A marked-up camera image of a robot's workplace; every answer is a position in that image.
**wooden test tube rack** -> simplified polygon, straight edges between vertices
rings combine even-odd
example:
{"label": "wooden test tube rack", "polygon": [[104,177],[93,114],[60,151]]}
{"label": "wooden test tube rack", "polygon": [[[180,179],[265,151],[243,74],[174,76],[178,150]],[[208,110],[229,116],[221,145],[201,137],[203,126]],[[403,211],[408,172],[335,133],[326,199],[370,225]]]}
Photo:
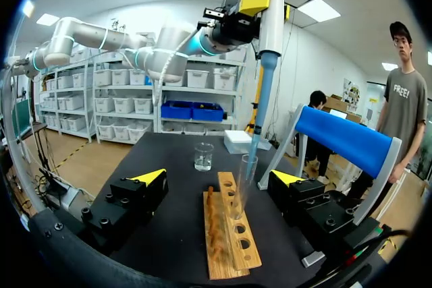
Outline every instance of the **wooden test tube rack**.
{"label": "wooden test tube rack", "polygon": [[246,214],[230,216],[236,183],[230,172],[219,172],[221,192],[204,192],[205,238],[210,280],[249,275],[261,259]]}

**black table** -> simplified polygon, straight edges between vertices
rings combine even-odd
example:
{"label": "black table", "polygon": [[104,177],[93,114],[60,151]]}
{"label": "black table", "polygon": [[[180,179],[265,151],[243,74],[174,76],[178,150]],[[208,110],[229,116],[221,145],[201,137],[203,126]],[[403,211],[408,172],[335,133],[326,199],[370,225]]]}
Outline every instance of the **black table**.
{"label": "black table", "polygon": [[[212,143],[212,169],[194,169],[194,145]],[[260,179],[275,154],[259,150],[255,179]],[[217,172],[238,172],[241,155],[230,155],[219,136],[186,136],[146,133],[118,165],[101,193],[104,199],[109,184],[120,177],[133,177],[158,169],[167,169],[169,193],[153,219],[139,227],[121,250],[110,255],[114,260],[145,274],[196,284],[258,283],[266,287],[296,287],[314,277],[321,263],[305,269],[300,259],[313,251],[296,227],[286,222],[266,191],[253,185],[246,214],[263,265],[250,275],[237,279],[210,281],[205,250],[203,191],[209,185],[218,188]],[[293,173],[282,159],[278,170]]]}

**man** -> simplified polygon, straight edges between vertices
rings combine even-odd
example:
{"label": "man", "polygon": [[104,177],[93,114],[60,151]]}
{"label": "man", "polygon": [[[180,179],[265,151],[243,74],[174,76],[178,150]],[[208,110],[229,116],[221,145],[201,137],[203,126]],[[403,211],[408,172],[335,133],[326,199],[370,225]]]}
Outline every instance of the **man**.
{"label": "man", "polygon": [[[309,107],[321,110],[326,102],[327,97],[325,96],[324,92],[317,90],[310,94]],[[312,138],[308,138],[305,154],[306,161],[313,161],[315,159],[318,160],[319,167],[317,180],[324,183],[325,185],[329,183],[329,180],[325,177],[325,172],[327,170],[327,165],[329,164],[330,154],[330,149],[326,148],[324,145],[318,143]]]}
{"label": "man", "polygon": [[[402,176],[405,167],[419,149],[426,128],[427,86],[412,64],[412,39],[401,22],[390,25],[390,34],[398,51],[401,66],[390,72],[385,87],[385,102],[379,116],[377,131],[402,140],[393,171],[368,216],[380,205],[392,184]],[[373,178],[362,172],[352,184],[347,197],[360,199]]]}

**blue foam pad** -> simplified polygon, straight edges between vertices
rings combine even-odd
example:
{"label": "blue foam pad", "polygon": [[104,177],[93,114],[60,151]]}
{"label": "blue foam pad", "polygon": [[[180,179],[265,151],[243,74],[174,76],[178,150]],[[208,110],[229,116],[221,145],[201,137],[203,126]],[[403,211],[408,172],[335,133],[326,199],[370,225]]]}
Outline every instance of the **blue foam pad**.
{"label": "blue foam pad", "polygon": [[338,153],[376,178],[392,139],[366,126],[304,107],[296,131]]}

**glass cylinder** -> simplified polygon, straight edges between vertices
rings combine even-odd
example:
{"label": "glass cylinder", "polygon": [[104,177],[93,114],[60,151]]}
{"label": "glass cylinder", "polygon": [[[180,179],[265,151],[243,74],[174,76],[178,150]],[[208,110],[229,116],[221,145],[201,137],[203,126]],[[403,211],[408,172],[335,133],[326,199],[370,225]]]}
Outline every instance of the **glass cylinder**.
{"label": "glass cylinder", "polygon": [[242,156],[240,168],[236,178],[236,192],[231,205],[231,218],[240,219],[243,214],[244,206],[249,196],[250,185],[253,183],[258,158],[254,156],[249,161],[249,154]]}
{"label": "glass cylinder", "polygon": [[198,143],[195,146],[195,169],[198,171],[209,171],[213,158],[213,145],[210,143]]}

